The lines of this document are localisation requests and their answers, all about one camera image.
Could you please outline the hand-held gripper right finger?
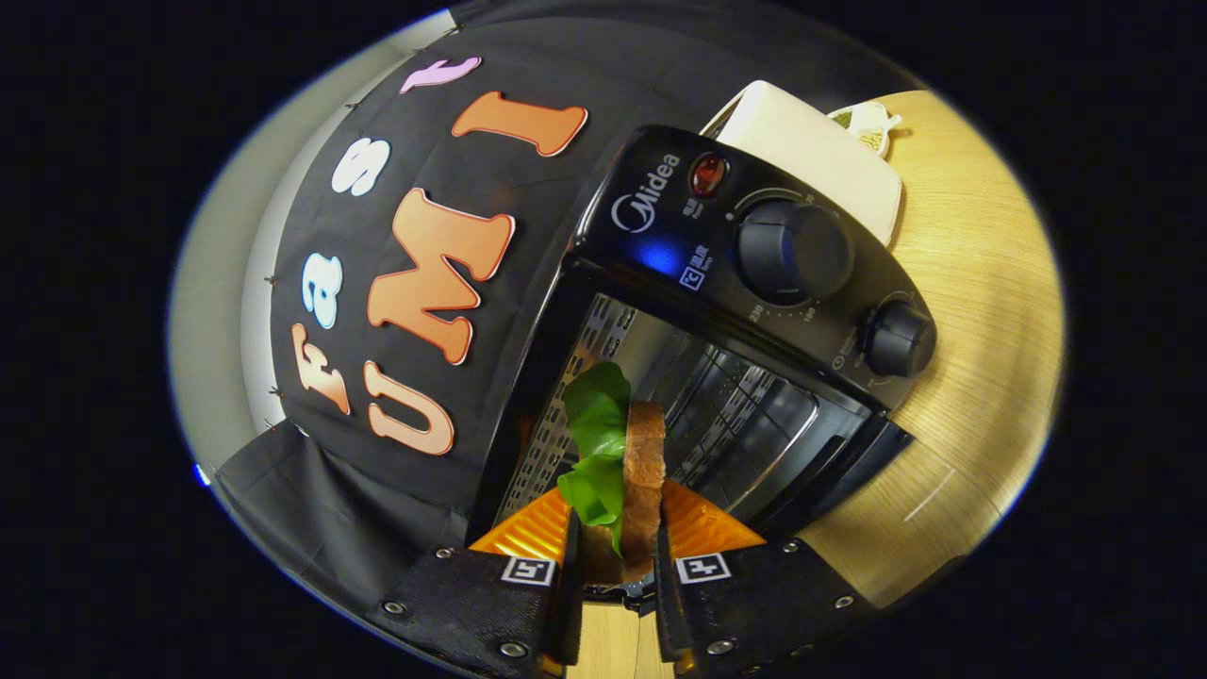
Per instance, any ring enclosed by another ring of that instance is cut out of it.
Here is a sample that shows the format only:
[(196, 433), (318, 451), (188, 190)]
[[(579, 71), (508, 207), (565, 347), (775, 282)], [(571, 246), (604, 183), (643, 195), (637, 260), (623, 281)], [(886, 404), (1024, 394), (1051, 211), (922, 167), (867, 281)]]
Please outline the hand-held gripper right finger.
[(678, 678), (780, 678), (877, 615), (801, 538), (760, 538), (678, 482), (661, 488), (655, 615)]

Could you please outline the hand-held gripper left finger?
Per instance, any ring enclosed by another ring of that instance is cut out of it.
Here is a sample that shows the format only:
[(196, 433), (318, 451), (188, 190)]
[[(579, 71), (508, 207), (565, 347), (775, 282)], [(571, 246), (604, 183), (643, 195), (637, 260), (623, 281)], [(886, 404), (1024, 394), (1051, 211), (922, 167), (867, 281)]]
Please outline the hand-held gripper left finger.
[(473, 545), (416, 560), (373, 624), (463, 677), (562, 678), (579, 650), (578, 546), (578, 517), (552, 488)]

